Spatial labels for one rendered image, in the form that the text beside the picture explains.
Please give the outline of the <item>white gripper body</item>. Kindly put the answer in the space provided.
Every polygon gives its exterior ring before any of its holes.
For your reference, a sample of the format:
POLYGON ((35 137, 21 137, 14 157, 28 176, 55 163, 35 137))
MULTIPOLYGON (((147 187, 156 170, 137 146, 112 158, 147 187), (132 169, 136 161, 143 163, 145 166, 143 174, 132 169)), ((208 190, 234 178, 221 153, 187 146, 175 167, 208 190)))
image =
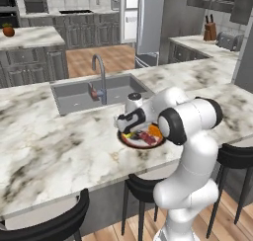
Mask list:
POLYGON ((119 120, 117 117, 114 117, 114 126, 117 128, 120 132, 124 131, 123 122, 122 120, 119 120))

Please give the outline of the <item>dark rimmed white plate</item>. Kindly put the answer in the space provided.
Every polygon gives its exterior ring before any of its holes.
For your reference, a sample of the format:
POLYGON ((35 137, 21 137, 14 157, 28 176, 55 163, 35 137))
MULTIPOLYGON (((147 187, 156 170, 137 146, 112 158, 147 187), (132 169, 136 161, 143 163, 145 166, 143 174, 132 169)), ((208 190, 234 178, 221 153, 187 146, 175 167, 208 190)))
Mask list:
POLYGON ((139 135, 142 132, 148 133, 149 126, 150 126, 150 124, 148 126, 142 128, 141 130, 134 131, 134 132, 136 132, 136 137, 134 137, 134 138, 125 138, 123 136, 123 133, 118 131, 118 139, 121 143, 125 144, 126 146, 131 147, 131 148, 136 148, 136 149, 151 149, 151 148, 155 148, 155 147, 162 145, 166 141, 166 139, 163 137, 163 135, 161 138, 153 136, 155 138, 156 142, 151 145, 147 144, 139 137, 139 135))

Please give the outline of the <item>red steak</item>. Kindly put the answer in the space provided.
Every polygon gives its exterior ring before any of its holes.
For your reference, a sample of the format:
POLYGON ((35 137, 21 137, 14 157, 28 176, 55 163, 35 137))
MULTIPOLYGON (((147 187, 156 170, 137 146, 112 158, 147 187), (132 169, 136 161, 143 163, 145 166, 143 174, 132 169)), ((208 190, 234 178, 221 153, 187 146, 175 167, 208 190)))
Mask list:
POLYGON ((155 138, 149 135, 147 132, 142 132, 139 137, 146 142, 147 144, 151 145, 156 142, 155 138))

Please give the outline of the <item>orange cheese wedge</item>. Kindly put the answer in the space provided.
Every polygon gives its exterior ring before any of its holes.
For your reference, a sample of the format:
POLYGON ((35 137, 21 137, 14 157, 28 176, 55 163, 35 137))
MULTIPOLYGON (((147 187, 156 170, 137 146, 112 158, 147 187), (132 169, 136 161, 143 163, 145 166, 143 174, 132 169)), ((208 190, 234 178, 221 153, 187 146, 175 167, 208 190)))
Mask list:
POLYGON ((158 128, 158 126, 156 124, 151 124, 149 127, 148 127, 148 133, 152 136, 156 136, 156 137, 159 137, 161 138, 162 137, 162 134, 160 132, 160 129, 158 128))

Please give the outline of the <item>steel fridge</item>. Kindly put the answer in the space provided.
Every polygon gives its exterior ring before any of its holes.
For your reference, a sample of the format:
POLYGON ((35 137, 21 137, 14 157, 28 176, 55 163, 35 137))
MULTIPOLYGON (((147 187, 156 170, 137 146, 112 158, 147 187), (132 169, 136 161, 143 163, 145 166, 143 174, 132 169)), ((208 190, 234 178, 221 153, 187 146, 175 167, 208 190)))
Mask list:
POLYGON ((164 0, 120 0, 121 43, 134 47, 134 67, 158 65, 164 0))

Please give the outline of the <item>red brown sponge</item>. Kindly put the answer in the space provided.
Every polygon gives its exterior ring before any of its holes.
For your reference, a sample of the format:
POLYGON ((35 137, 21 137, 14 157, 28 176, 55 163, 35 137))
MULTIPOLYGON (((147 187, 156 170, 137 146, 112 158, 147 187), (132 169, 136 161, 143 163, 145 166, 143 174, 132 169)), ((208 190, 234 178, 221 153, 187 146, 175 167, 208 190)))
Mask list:
POLYGON ((90 94, 91 98, 95 101, 99 100, 98 96, 97 96, 97 91, 94 89, 93 84, 88 83, 88 87, 89 87, 89 94, 90 94))

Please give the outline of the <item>grey curved tap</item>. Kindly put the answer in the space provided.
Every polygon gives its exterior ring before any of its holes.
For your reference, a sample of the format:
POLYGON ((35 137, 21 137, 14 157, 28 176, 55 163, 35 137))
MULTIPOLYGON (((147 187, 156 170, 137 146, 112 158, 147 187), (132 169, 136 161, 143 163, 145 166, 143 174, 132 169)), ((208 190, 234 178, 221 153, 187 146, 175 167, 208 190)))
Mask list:
POLYGON ((92 58, 92 69, 96 70, 96 62, 99 62, 100 71, 101 71, 101 83, 102 87, 100 90, 97 91, 98 98, 101 98, 101 102, 103 105, 107 104, 107 87, 106 87, 106 73, 105 73, 105 66, 103 60, 99 54, 94 54, 92 58))

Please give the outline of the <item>grey sink basin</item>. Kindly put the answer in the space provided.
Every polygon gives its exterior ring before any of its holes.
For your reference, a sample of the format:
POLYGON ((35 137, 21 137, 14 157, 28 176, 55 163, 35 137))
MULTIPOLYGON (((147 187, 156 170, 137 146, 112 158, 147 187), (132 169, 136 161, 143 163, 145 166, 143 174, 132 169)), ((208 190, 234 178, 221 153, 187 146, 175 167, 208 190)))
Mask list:
MULTIPOLYGON (((101 79, 50 85, 61 116, 102 107, 101 100, 94 101, 91 98, 89 84, 99 90, 101 88, 101 79)), ((143 100, 153 95, 153 92, 132 74, 108 77, 106 87, 108 105, 124 103, 127 100, 127 95, 133 92, 139 93, 143 100)))

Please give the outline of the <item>black bar stool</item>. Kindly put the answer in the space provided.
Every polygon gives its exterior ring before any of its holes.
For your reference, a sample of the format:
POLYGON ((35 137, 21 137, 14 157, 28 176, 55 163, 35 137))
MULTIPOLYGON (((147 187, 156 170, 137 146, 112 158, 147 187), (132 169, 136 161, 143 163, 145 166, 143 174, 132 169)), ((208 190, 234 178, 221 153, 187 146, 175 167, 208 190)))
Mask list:
POLYGON ((127 201, 128 193, 131 193, 139 202, 138 207, 138 241, 142 241, 144 212, 147 203, 154 203, 153 189, 156 184, 161 182, 157 180, 144 180, 136 176, 136 174, 129 174, 128 179, 125 180, 124 186, 124 202, 122 215, 122 234, 125 234, 125 226, 127 219, 127 201))
POLYGON ((64 241, 82 225, 90 204, 89 191, 83 189, 77 204, 46 222, 22 229, 0 229, 0 241, 64 241))
POLYGON ((222 190, 224 188, 226 177, 230 169, 236 170, 246 169, 246 175, 244 178, 244 183, 240 194, 239 204, 237 207, 234 223, 237 223, 239 220, 243 204, 250 191, 250 180, 251 177, 253 176, 253 146, 238 147, 227 143, 223 143, 218 150, 217 162, 220 164, 215 179, 215 182, 218 186, 218 199, 213 204, 210 223, 206 234, 207 239, 209 239, 211 235, 211 230, 220 202, 220 198, 222 195, 222 190))

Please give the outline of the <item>grey corner base cupboards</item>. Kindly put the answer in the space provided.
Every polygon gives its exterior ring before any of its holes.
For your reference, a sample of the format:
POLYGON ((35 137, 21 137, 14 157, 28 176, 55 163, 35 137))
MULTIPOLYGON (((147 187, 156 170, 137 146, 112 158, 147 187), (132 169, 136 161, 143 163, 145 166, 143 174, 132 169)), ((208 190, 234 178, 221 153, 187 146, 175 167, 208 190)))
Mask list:
POLYGON ((203 54, 202 52, 185 47, 184 45, 178 44, 172 40, 169 41, 169 63, 179 63, 206 58, 209 58, 209 56, 203 54))

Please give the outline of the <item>grey base cupboard run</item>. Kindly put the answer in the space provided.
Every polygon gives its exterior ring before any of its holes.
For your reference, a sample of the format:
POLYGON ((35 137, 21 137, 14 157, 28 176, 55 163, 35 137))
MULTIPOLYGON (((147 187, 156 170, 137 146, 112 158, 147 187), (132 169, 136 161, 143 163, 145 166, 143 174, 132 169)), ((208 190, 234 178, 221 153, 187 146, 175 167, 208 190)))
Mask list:
POLYGON ((67 49, 120 43, 119 13, 23 16, 20 23, 22 27, 55 27, 64 39, 67 49))

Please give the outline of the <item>brown knife block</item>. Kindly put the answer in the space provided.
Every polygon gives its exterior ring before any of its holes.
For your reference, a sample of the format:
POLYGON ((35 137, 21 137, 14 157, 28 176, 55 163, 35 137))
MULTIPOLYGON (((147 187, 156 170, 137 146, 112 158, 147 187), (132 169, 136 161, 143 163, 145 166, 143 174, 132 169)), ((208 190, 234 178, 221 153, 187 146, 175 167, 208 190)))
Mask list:
POLYGON ((204 40, 216 40, 216 25, 213 21, 213 15, 206 16, 204 40))

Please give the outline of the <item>grey toaster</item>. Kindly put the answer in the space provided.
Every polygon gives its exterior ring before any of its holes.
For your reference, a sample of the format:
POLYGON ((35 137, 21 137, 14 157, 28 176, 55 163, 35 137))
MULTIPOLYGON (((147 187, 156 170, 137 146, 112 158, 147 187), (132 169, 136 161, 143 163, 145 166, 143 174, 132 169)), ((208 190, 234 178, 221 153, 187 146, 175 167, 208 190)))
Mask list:
POLYGON ((239 51, 244 35, 233 32, 220 32, 216 37, 216 45, 230 51, 239 51))

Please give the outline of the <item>dark microwave oven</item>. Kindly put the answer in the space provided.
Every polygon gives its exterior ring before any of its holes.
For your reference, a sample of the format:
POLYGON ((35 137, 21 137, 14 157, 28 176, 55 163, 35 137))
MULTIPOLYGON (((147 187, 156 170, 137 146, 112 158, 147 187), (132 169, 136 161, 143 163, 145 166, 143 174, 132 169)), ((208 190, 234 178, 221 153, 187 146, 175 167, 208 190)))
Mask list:
POLYGON ((47 13, 48 6, 46 0, 24 0, 26 13, 47 13))

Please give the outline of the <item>dark oven stack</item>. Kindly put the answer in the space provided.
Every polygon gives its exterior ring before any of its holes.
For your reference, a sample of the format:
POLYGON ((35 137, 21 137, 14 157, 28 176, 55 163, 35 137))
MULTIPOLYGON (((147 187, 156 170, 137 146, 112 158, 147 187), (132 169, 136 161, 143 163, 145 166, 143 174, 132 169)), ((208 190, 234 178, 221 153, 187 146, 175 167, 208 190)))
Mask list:
POLYGON ((0 0, 0 29, 4 24, 19 28, 18 8, 16 0, 0 0))

